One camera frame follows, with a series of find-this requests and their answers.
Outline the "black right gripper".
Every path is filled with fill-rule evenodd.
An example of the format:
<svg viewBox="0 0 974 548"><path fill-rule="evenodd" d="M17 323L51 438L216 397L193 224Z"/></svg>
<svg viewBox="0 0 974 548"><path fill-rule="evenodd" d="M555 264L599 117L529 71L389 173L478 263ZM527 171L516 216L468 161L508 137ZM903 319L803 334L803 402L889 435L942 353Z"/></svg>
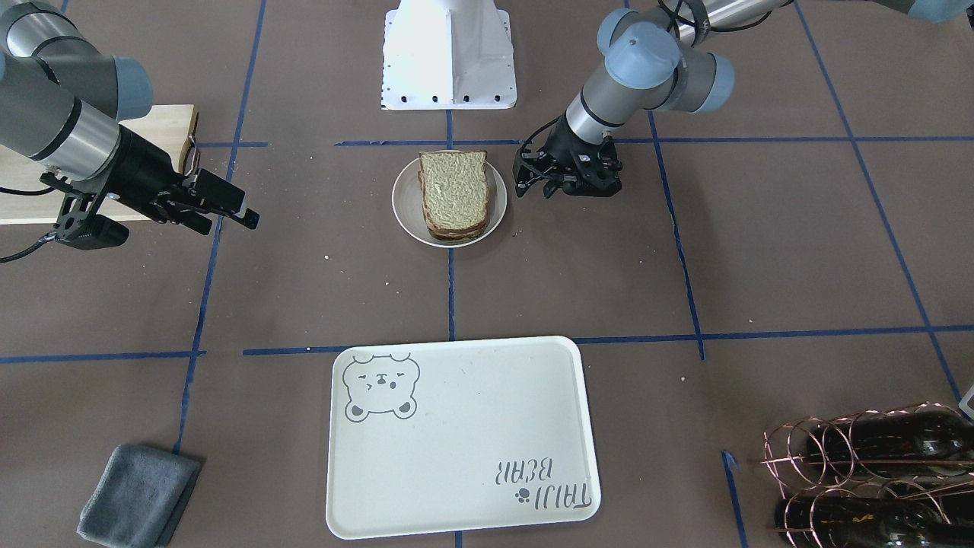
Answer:
<svg viewBox="0 0 974 548"><path fill-rule="evenodd" d="M146 218L208 235L210 215L257 229L260 215L244 205L246 192L206 169L191 177L173 169L170 156L124 126L107 171L107 192Z"/></svg>

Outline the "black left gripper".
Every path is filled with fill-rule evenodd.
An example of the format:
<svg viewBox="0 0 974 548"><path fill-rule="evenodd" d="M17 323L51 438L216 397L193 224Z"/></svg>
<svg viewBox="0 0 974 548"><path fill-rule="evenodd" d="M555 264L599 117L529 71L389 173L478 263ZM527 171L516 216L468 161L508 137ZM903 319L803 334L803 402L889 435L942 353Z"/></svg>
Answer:
<svg viewBox="0 0 974 548"><path fill-rule="evenodd" d="M601 162L611 167L603 170ZM514 159L514 189L523 197L533 185L543 185L550 199L563 192L568 196L611 197L622 190L623 165L612 136L596 143L575 135L566 116L551 120L536 129L521 143Z"/></svg>

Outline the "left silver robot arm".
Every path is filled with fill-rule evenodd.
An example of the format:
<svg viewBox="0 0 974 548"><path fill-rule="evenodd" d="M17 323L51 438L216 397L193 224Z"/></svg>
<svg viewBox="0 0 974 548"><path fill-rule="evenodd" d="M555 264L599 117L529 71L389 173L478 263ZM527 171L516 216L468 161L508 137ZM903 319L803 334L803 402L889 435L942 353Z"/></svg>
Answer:
<svg viewBox="0 0 974 548"><path fill-rule="evenodd" d="M646 11L618 9L602 20L602 60L563 114L543 125L545 142L522 143L514 191L538 185L545 197L611 197L622 189L613 136L639 110L709 113L731 96L730 60L703 51L714 34L758 27L783 1L658 1Z"/></svg>

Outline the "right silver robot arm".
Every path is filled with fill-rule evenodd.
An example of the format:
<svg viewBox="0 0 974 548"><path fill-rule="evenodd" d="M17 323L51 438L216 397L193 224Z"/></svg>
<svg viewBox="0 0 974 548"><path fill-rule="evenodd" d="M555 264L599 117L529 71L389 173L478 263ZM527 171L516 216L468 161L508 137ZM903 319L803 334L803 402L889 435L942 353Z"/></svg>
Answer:
<svg viewBox="0 0 974 548"><path fill-rule="evenodd" d="M98 51L43 1L4 1L1 30L1 142L42 165L42 183L64 194L52 240L80 250L124 244L129 229L100 213L108 198L202 235L210 215L257 228L243 190L208 170L182 174L125 126L154 103L137 60Z"/></svg>

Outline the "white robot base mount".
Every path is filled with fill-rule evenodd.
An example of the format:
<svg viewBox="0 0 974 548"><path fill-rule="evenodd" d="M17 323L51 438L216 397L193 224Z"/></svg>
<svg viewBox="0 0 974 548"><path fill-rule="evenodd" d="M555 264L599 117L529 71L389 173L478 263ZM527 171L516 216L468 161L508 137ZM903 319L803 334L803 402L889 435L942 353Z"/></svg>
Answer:
<svg viewBox="0 0 974 548"><path fill-rule="evenodd" d="M380 107L511 109L511 18L493 1L401 1L384 22Z"/></svg>

